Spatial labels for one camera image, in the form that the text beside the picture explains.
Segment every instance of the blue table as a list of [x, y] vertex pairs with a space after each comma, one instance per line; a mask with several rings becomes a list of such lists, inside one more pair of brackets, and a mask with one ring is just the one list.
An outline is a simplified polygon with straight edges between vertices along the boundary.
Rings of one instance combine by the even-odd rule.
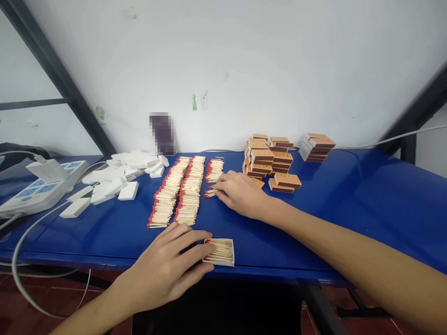
[[[215, 155], [225, 157], [225, 172], [241, 171], [243, 153], [201, 155], [207, 157], [205, 164]], [[447, 274], [447, 179], [375, 149], [334, 150], [323, 164], [305, 163], [296, 152], [292, 155], [295, 160], [290, 173], [297, 174], [303, 186], [293, 194], [282, 194], [271, 192], [265, 185], [267, 194], [372, 237]], [[61, 162], [79, 159], [94, 162], [99, 157], [65, 157]], [[176, 157], [169, 158], [171, 164], [175, 160]], [[16, 169], [14, 176], [5, 177], [4, 173], [12, 173], [10, 170], [0, 174], [0, 203], [36, 179], [25, 172], [20, 175], [17, 171], [21, 169]], [[59, 212], [52, 214], [28, 235], [20, 260], [125, 270], [162, 231], [146, 227], [153, 194], [162, 180], [143, 175], [137, 179], [140, 186], [134, 201], [115, 198], [89, 206], [77, 219], [61, 219]], [[204, 182], [202, 194], [207, 186]], [[43, 214], [33, 215], [0, 240], [1, 260], [11, 258], [20, 236]], [[209, 276], [347, 284], [302, 244], [278, 229], [238, 215], [217, 197], [201, 198], [193, 228], [234, 241], [236, 266], [216, 267]]]

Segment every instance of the floor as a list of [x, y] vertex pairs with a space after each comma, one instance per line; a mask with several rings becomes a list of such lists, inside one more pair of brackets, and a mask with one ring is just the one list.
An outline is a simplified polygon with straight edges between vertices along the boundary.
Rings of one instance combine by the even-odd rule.
[[[93, 270], [92, 275], [113, 281], [118, 275], [115, 271]], [[45, 309], [63, 315], [69, 315], [76, 310], [82, 298], [85, 287], [61, 278], [22, 279], [30, 295]], [[343, 288], [323, 287], [323, 292], [334, 309], [337, 307], [356, 308], [349, 293]], [[85, 302], [93, 300], [101, 294], [101, 290], [88, 290]], [[365, 304], [369, 307], [378, 305], [365, 294], [359, 292]], [[35, 310], [22, 297], [16, 288], [12, 276], [0, 275], [0, 335], [46, 335], [51, 332], [61, 320], [52, 319]], [[397, 319], [343, 319], [342, 323], [349, 335], [418, 335], [419, 333]], [[114, 327], [112, 335], [131, 334], [131, 319], [127, 319]], [[303, 335], [320, 334], [315, 326], [307, 306], [302, 314]]]

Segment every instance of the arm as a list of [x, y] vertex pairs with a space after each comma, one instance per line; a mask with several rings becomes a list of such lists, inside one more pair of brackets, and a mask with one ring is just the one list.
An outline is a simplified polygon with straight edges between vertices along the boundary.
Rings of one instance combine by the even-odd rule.
[[214, 269], [201, 263], [191, 266], [212, 253], [210, 243], [198, 244], [180, 252], [192, 243], [212, 237], [206, 231], [194, 231], [186, 224], [174, 222], [161, 232], [135, 264], [100, 296], [78, 310], [51, 335], [99, 335], [131, 315], [157, 308], [178, 299], [192, 285]]
[[220, 200], [307, 246], [391, 314], [430, 334], [447, 329], [447, 276], [381, 242], [269, 197], [243, 174], [223, 174]]

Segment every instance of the power cord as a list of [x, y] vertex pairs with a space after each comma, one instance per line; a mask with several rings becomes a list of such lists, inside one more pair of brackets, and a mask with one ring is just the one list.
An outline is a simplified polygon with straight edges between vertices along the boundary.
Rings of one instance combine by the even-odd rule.
[[31, 151], [22, 151], [22, 150], [12, 150], [12, 151], [5, 151], [5, 152], [2, 152], [2, 153], [0, 153], [0, 156], [4, 156], [4, 155], [6, 155], [6, 154], [31, 154], [31, 155], [33, 155], [34, 156], [34, 159], [36, 160], [36, 161], [38, 161], [39, 163], [45, 163], [47, 160], [44, 158], [44, 157], [42, 157], [41, 155], [38, 155], [38, 154], [35, 154], [35, 153], [33, 153], [33, 152], [31, 152]]
[[79, 180], [76, 182], [76, 185], [79, 184], [79, 183], [82, 181], [82, 179], [83, 179], [84, 177], [88, 176], [89, 174], [91, 174], [91, 173], [93, 172], [93, 171], [90, 171], [89, 173], [86, 174], [87, 170], [89, 170], [91, 167], [94, 167], [94, 166], [99, 165], [99, 164], [102, 164], [102, 166], [97, 167], [97, 168], [96, 168], [95, 170], [93, 170], [93, 171], [99, 170], [100, 168], [104, 167], [105, 165], [107, 165], [107, 162], [104, 162], [104, 161], [103, 161], [103, 162], [97, 162], [97, 163], [95, 163], [95, 164], [90, 165], [90, 166], [89, 166], [88, 168], [86, 168], [86, 170], [80, 175]]
[[376, 142], [376, 143], [373, 143], [373, 144], [369, 144], [367, 146], [363, 146], [363, 147], [335, 147], [335, 149], [364, 149], [364, 148], [368, 148], [368, 147], [375, 147], [375, 146], [377, 146], [379, 144], [383, 144], [383, 143], [387, 143], [387, 142], [390, 142], [390, 141], [393, 141], [393, 140], [397, 140], [397, 139], [402, 138], [402, 137], [406, 137], [406, 136], [410, 136], [410, 135], [414, 135], [414, 134], [418, 134], [418, 133], [423, 133], [423, 132], [426, 132], [426, 131], [429, 131], [429, 130], [442, 129], [442, 128], [447, 128], [447, 125], [415, 130], [415, 131], [412, 131], [412, 132], [409, 132], [409, 133], [398, 135], [398, 136], [395, 136], [395, 137], [392, 137], [392, 138], [389, 138], [389, 139], [386, 139], [386, 140], [383, 140], [383, 141], [380, 141], [380, 142]]
[[[105, 163], [105, 162], [98, 162], [98, 163], [95, 163], [95, 164], [89, 166], [88, 168], [91, 168], [92, 166], [95, 166], [95, 165], [104, 164], [104, 163]], [[82, 180], [82, 178], [84, 177], [83, 174], [81, 174], [81, 176], [79, 177], [79, 180], [78, 180], [77, 183], [79, 183], [79, 181]], [[22, 235], [22, 237], [20, 238], [19, 242], [17, 243], [17, 245], [16, 245], [16, 247], [15, 247], [15, 249], [14, 249], [13, 259], [12, 259], [12, 261], [11, 261], [11, 270], [12, 270], [12, 274], [13, 274], [14, 282], [15, 282], [17, 288], [19, 289], [20, 293], [22, 293], [22, 295], [25, 297], [25, 299], [26, 299], [26, 300], [27, 300], [27, 301], [28, 301], [28, 302], [29, 302], [29, 303], [30, 303], [36, 310], [38, 310], [39, 312], [41, 312], [42, 314], [44, 314], [44, 315], [46, 315], [46, 316], [53, 317], [53, 318], [56, 318], [56, 319], [66, 319], [68, 316], [57, 315], [57, 314], [50, 313], [50, 312], [46, 311], [44, 308], [42, 308], [38, 303], [36, 303], [36, 301], [34, 301], [34, 299], [29, 295], [29, 293], [26, 291], [26, 289], [23, 287], [23, 285], [22, 285], [22, 283], [21, 283], [21, 281], [20, 281], [20, 277], [19, 277], [19, 274], [18, 274], [18, 271], [17, 271], [17, 266], [18, 266], [18, 264], [17, 264], [17, 259], [18, 259], [18, 256], [19, 256], [19, 250], [20, 250], [20, 247], [22, 246], [22, 243], [23, 243], [23, 241], [25, 240], [26, 236], [29, 234], [29, 232], [30, 232], [30, 231], [31, 231], [31, 230], [32, 230], [38, 223], [40, 223], [43, 219], [45, 219], [46, 217], [48, 217], [49, 215], [51, 215], [52, 213], [54, 213], [55, 211], [57, 211], [58, 209], [64, 207], [65, 205], [67, 205], [67, 204], [69, 204], [69, 203], [70, 203], [69, 201], [66, 201], [65, 203], [63, 203], [63, 204], [59, 205], [58, 207], [52, 209], [51, 211], [49, 211], [48, 213], [46, 213], [43, 217], [41, 217], [40, 219], [38, 219], [35, 223], [33, 223], [33, 224], [32, 224], [32, 225], [25, 231], [25, 233]], [[75, 269], [75, 270], [73, 270], [72, 272], [67, 273], [67, 274], [65, 274], [65, 275], [69, 275], [69, 274], [74, 273], [74, 272], [76, 272], [76, 271], [78, 271], [78, 270], [79, 270], [79, 269]], [[86, 294], [87, 294], [88, 286], [89, 286], [89, 284], [90, 284], [90, 277], [91, 277], [91, 274], [92, 274], [92, 269], [90, 269], [90, 270], [88, 271], [88, 279], [87, 279], [87, 284], [86, 284], [85, 291], [84, 291], [84, 296], [82, 297], [81, 302], [79, 303], [79, 306], [78, 306], [78, 308], [77, 308], [76, 310], [78, 310], [78, 309], [81, 307], [81, 305], [82, 305], [82, 303], [83, 303], [83, 301], [84, 301], [84, 298], [85, 298], [85, 296], [86, 296]]]
[[[60, 278], [60, 277], [65, 277], [66, 275], [71, 275], [77, 271], [79, 271], [80, 269], [74, 269], [62, 274], [54, 274], [54, 275], [34, 275], [34, 274], [20, 274], [20, 277], [31, 277], [31, 278]], [[12, 275], [12, 272], [10, 271], [0, 271], [0, 274], [2, 275]]]
[[206, 149], [206, 150], [202, 150], [202, 151], [199, 151], [199, 152], [208, 152], [208, 151], [215, 151], [215, 152], [223, 152], [223, 151], [226, 151], [226, 152], [243, 152], [243, 150], [227, 150], [227, 149]]
[[14, 221], [16, 221], [19, 217], [21, 217], [24, 213], [23, 212], [18, 212], [16, 215], [14, 215], [12, 218], [10, 218], [8, 221], [6, 221], [5, 223], [3, 223], [0, 226], [0, 230], [5, 229], [7, 226], [9, 226], [11, 223], [13, 223]]

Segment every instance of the forearm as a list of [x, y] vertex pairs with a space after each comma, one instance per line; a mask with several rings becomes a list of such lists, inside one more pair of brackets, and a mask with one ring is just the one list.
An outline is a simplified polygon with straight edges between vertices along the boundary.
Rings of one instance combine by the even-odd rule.
[[273, 199], [263, 221], [296, 238], [393, 315], [429, 331], [447, 329], [447, 276], [364, 235]]
[[123, 293], [112, 285], [61, 323], [51, 335], [100, 335], [132, 315]]

